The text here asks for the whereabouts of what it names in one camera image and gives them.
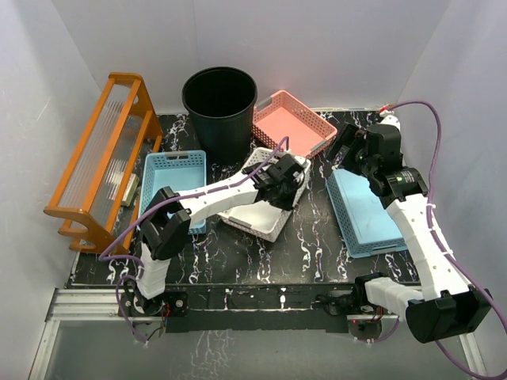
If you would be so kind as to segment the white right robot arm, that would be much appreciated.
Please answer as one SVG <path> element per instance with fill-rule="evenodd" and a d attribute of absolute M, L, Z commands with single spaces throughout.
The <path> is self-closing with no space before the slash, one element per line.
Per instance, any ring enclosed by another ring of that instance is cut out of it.
<path fill-rule="evenodd" d="M 343 169 L 367 178 L 401 232 L 415 264 L 421 288 L 396 283 L 383 273 L 359 276 L 346 300 L 363 314 L 375 309 L 398 315 L 414 338 L 425 344 L 474 332 L 491 306 L 480 291 L 446 258 L 436 243 L 438 225 L 431 221 L 429 189 L 415 168 L 403 163 L 400 130 L 389 124 L 367 128 L 346 125 L 329 152 Z"/>

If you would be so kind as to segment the white perforated plastic basket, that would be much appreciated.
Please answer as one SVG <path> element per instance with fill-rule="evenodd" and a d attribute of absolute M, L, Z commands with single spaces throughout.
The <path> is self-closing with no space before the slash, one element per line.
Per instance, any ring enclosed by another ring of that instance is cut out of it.
<path fill-rule="evenodd" d="M 264 147 L 254 149 L 253 153 L 246 159 L 242 169 L 262 163 L 271 152 L 272 150 Z M 295 156 L 295 159 L 303 166 L 305 177 L 295 194 L 292 205 L 293 209 L 298 204 L 309 182 L 311 169 L 311 161 L 309 159 L 301 156 Z M 272 206 L 266 201 L 261 201 L 250 205 L 233 207 L 217 215 L 229 226 L 233 226 L 263 240 L 275 242 L 291 214 L 292 211 L 285 211 Z"/>

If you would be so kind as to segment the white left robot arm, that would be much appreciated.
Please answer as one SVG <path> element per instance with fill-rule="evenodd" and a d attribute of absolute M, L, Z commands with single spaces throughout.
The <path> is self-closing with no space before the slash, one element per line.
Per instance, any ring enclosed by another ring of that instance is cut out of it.
<path fill-rule="evenodd" d="M 143 271 L 134 290 L 134 302 L 147 316 L 163 307 L 166 274 L 170 261 L 189 243 L 189 230 L 210 216 L 234 207 L 265 202 L 291 211 L 296 194 L 306 180 L 310 163 L 290 153 L 255 163 L 214 184 L 173 192 L 166 186 L 157 191 L 140 223 Z"/>

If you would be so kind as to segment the large blue perforated basket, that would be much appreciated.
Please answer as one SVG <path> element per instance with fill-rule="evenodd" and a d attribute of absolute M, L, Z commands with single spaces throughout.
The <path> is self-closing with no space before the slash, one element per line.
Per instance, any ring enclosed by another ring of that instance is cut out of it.
<path fill-rule="evenodd" d="M 403 237 L 368 181 L 344 169 L 326 180 L 334 213 L 352 258 L 372 257 L 406 250 Z"/>

